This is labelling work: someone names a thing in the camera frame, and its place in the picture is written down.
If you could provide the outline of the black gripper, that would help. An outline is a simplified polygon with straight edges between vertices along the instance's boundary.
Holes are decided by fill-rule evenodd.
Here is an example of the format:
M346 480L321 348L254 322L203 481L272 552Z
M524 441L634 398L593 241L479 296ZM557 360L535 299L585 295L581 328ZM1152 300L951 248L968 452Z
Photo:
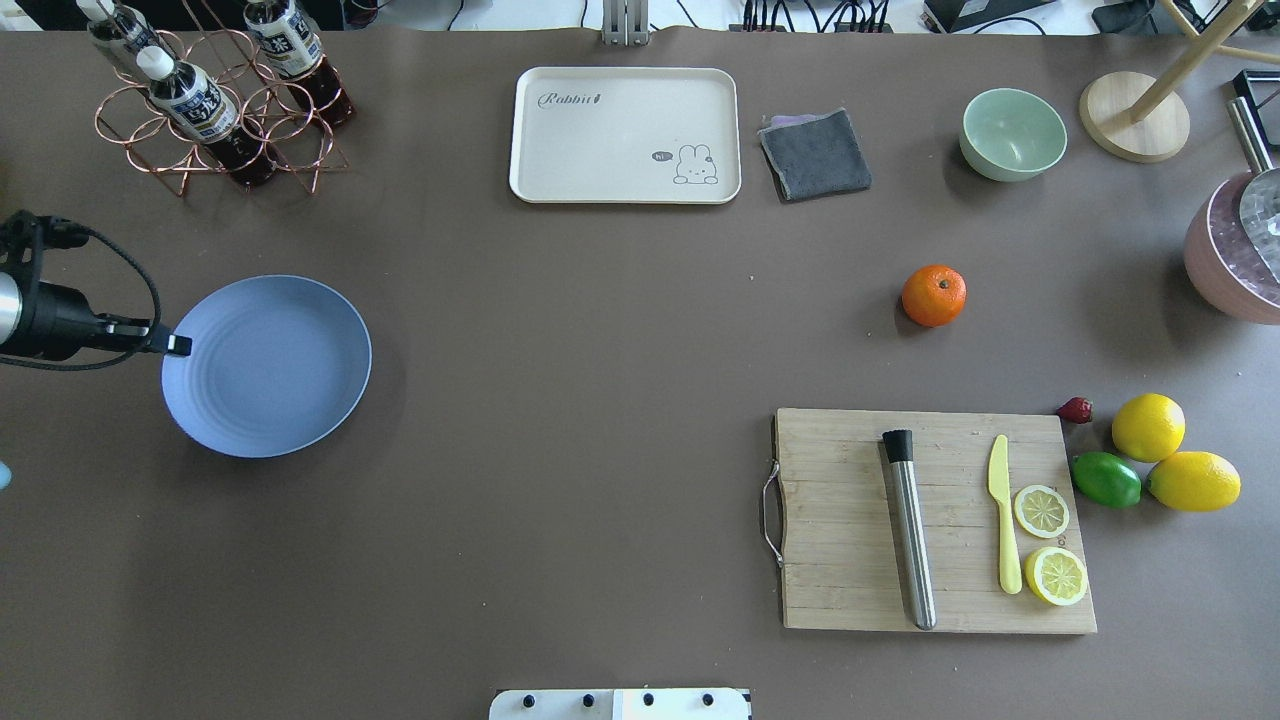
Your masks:
M63 361L82 348L165 354L186 357L193 341L163 323L92 313L78 290L42 281L22 284L1 274L1 352L8 356Z

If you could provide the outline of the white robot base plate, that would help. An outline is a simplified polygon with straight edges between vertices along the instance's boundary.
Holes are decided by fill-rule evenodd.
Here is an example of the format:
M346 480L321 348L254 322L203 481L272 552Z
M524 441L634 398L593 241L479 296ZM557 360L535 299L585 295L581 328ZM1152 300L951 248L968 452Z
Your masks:
M489 719L751 719L750 692L730 687L511 689Z

